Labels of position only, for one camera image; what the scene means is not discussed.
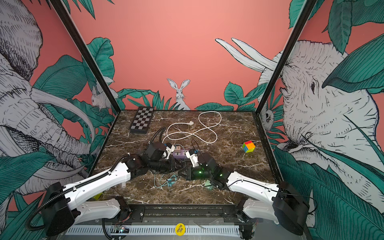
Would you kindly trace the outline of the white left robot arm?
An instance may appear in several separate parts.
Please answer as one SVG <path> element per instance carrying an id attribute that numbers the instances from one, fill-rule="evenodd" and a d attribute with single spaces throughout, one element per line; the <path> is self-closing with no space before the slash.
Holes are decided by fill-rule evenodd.
<path id="1" fill-rule="evenodd" d="M 175 146 L 153 142 L 139 154 L 124 155 L 113 166 L 87 179 L 67 184 L 51 185 L 43 203 L 27 218 L 28 231 L 44 230 L 48 237 L 56 236 L 71 226 L 96 219 L 119 217 L 125 221 L 130 208 L 124 198 L 91 202 L 90 198 L 116 185 L 126 183 L 153 170 L 162 174 L 173 172 Z"/>

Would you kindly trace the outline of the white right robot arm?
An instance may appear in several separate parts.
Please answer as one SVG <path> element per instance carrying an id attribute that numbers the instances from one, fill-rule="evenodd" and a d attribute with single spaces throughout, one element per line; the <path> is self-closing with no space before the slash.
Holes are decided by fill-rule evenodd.
<path id="1" fill-rule="evenodd" d="M 307 198 L 289 183 L 261 182 L 219 165 L 208 153 L 186 152 L 186 166 L 179 175 L 187 181 L 208 180 L 219 190 L 248 196 L 241 212 L 250 219 L 266 219 L 292 234 L 304 233 L 310 205 Z"/>

